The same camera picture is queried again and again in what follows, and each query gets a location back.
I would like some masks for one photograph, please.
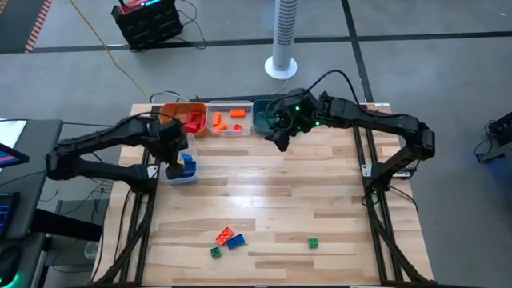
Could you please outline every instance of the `table leg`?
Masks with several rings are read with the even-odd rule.
[[[40,209],[36,209],[34,213],[30,230],[94,242],[98,242],[102,236],[100,225]]]

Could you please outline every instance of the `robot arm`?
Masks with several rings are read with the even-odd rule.
[[[274,133],[266,139],[273,141],[280,151],[286,151],[290,136],[307,133],[319,125],[343,129],[356,126],[402,136],[406,144],[399,152],[384,163],[372,165],[368,181],[374,190],[389,190],[395,173],[415,160],[432,158],[435,153],[434,132],[415,117],[370,112],[352,101],[329,96],[327,92],[317,100],[306,90],[292,90],[282,100],[276,100],[270,112],[277,121],[273,124]]]
[[[135,115],[118,122],[114,127],[86,134],[78,138],[61,140],[46,156],[46,172],[53,180],[67,180],[76,176],[124,181],[134,192],[154,190],[154,172],[147,166],[128,167],[103,162],[92,162],[80,156],[116,145],[142,145],[156,157],[169,164],[169,178],[182,173],[177,163],[178,152],[188,147],[186,132],[180,121],[161,124],[158,118]]]

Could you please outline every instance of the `green led light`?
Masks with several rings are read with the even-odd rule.
[[[4,288],[14,288],[19,280],[19,274],[16,274],[14,276],[14,279],[11,283],[7,284],[7,286],[4,286]]]

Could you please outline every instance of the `wooden table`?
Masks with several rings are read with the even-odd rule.
[[[390,112],[386,105],[378,108]],[[135,104],[131,113],[150,110],[149,104]],[[396,136],[374,132],[374,139],[380,161],[399,149]],[[207,136],[196,143],[199,181],[159,183],[143,285],[379,284],[352,130],[317,127],[293,138],[285,153],[254,132],[241,138]],[[142,152],[141,146],[123,147],[120,163],[140,163]],[[393,185],[411,194],[407,181]],[[128,189],[123,182],[114,184],[96,278],[114,260]],[[387,195],[398,246],[432,278],[414,206],[393,192]],[[125,236],[133,199],[123,220]],[[226,226],[242,233],[246,244],[236,250],[223,246],[222,257],[213,259],[210,248]],[[319,248],[309,249],[308,238],[318,238]],[[392,278],[385,245],[383,250]],[[129,279],[137,256],[135,249]]]

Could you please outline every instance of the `blue lego brick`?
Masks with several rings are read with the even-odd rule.
[[[195,172],[195,161],[185,161],[183,169],[186,172]]]
[[[192,155],[187,154],[187,153],[182,153],[182,158],[183,158],[184,162],[192,162],[193,161]]]
[[[242,246],[245,243],[246,243],[246,240],[243,238],[243,236],[241,234],[238,234],[238,235],[234,236],[233,238],[228,239],[226,242],[227,248],[229,250],[232,250],[238,246]]]

